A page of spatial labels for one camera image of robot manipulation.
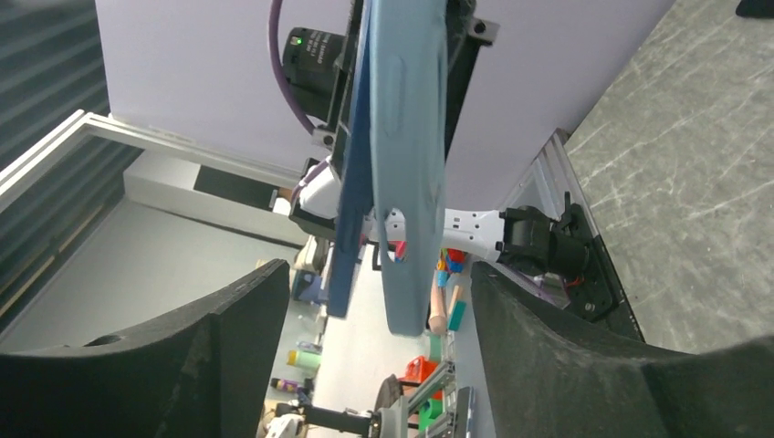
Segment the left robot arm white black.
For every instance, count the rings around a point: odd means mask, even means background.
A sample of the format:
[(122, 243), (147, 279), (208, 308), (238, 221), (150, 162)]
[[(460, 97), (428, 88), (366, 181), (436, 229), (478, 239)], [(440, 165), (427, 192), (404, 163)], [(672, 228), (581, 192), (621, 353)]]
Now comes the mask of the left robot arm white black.
[[(473, 1), (446, 1), (447, 58), (445, 148), (449, 150), (463, 108), (478, 52), (494, 40), (494, 27), (474, 16)], [(281, 68), (287, 91), (306, 118), (322, 121), (317, 130), (331, 154), (308, 161), (304, 176), (290, 195), (291, 219), (308, 233), (332, 240), (339, 218), (341, 174), (348, 165), (350, 109), (360, 44), (365, 38), (369, 2), (354, 1), (347, 32), (331, 34), (295, 27), (274, 67)], [(449, 209), (441, 247), (510, 266), (524, 274), (546, 273), (581, 277), (591, 265), (591, 238), (578, 204), (565, 202), (558, 219), (538, 208), (519, 206), (504, 211), (473, 212)]]

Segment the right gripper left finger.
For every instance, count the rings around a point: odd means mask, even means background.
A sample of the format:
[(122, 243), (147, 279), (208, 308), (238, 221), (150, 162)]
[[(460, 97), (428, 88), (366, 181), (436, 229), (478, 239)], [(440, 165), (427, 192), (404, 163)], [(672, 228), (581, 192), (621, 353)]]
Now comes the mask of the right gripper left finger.
[(83, 346), (1, 357), (4, 437), (253, 437), (288, 309), (288, 263)]

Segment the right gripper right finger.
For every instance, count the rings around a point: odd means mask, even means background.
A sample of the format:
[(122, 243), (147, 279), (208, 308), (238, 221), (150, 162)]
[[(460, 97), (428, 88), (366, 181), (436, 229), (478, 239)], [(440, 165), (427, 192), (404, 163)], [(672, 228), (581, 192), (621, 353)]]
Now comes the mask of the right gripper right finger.
[(495, 437), (770, 437), (773, 340), (701, 354), (614, 334), (486, 263), (472, 304)]

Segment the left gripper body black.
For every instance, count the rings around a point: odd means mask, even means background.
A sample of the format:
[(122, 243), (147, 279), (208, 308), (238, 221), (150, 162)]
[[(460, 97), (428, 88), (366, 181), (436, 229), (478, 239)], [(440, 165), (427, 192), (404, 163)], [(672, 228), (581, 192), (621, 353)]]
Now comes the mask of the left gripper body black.
[[(335, 82), (329, 98), (326, 130), (332, 135), (333, 167), (343, 172), (346, 141), (349, 138), (350, 102), (353, 95), (360, 32), (366, 28), (367, 1), (351, 3), (344, 46), (334, 62)], [(449, 153), (464, 105), (465, 95), (474, 72), (481, 47), (492, 46), (500, 24), (475, 16), (475, 1), (448, 1), (446, 3), (446, 30), (448, 46), (448, 79), (446, 94), (445, 152)]]

